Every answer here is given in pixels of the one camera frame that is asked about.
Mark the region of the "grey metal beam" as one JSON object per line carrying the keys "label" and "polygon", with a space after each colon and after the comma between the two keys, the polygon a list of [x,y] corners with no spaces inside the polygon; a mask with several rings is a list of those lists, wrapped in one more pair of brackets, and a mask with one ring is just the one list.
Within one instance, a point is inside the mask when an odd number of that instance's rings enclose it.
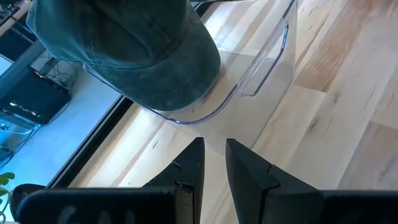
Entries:
{"label": "grey metal beam", "polygon": [[44,45],[35,41],[3,74],[0,75],[0,96],[22,78],[22,71],[31,66],[46,51]]}

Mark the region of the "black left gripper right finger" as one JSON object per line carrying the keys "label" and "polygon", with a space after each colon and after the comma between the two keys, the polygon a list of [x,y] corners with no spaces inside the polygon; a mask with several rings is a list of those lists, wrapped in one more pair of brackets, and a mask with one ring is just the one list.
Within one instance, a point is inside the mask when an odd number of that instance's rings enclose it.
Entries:
{"label": "black left gripper right finger", "polygon": [[398,224],[398,190],[320,190],[235,139],[226,168],[239,224]]}

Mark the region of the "clear plastic bin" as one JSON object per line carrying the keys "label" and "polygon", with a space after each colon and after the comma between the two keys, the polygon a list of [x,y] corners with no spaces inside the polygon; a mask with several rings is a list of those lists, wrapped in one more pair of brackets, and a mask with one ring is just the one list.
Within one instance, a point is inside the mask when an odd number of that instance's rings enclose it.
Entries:
{"label": "clear plastic bin", "polygon": [[219,78],[194,105],[153,115],[220,154],[229,138],[253,147],[295,78],[298,4],[208,3],[201,19],[220,54]]}

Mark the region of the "dark green fabric cap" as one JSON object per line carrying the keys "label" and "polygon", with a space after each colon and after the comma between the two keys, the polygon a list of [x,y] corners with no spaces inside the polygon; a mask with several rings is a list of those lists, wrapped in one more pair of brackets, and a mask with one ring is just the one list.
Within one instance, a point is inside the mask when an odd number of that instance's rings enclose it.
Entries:
{"label": "dark green fabric cap", "polygon": [[188,0],[33,0],[29,29],[132,101],[185,108],[215,84],[218,49]]}

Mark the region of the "green potted plant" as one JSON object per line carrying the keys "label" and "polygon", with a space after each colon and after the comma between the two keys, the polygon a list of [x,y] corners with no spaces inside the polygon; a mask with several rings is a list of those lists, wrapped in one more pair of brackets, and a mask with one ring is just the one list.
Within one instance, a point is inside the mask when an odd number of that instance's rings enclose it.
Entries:
{"label": "green potted plant", "polygon": [[5,172],[0,174],[0,197],[7,195],[10,196],[11,192],[6,189],[6,185],[15,179],[15,173],[13,172]]}

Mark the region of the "black metal table frame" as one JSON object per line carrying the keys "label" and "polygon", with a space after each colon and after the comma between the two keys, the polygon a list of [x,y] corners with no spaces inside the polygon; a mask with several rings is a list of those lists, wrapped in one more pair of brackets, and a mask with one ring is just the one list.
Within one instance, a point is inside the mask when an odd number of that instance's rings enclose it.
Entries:
{"label": "black metal table frame", "polygon": [[132,105],[133,101],[120,96],[50,181],[47,188],[68,187]]}

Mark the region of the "black electronics box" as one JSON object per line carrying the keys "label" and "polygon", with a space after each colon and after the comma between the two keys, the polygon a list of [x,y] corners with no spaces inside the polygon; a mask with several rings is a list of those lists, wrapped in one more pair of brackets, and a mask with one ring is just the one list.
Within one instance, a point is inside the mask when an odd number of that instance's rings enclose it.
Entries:
{"label": "black electronics box", "polygon": [[70,100],[66,88],[32,67],[0,76],[0,108],[37,124],[48,124]]}

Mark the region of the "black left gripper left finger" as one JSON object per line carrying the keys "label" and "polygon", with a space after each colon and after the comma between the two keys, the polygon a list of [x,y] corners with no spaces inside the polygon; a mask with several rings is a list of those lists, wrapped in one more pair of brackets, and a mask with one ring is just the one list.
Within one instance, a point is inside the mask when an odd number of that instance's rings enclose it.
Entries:
{"label": "black left gripper left finger", "polygon": [[205,142],[195,138],[142,187],[45,189],[17,208],[19,224],[199,224]]}

